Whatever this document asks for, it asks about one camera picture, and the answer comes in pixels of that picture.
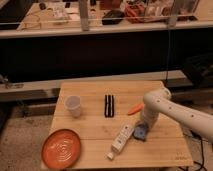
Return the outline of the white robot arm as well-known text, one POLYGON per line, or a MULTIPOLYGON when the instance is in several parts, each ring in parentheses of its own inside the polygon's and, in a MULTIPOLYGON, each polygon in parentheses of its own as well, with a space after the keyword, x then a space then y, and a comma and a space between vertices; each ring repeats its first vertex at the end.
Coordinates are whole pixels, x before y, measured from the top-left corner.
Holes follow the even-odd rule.
POLYGON ((160 113, 185 125, 213 143, 213 116, 171 101, 170 91, 163 87, 143 96, 141 121, 151 129, 160 113))

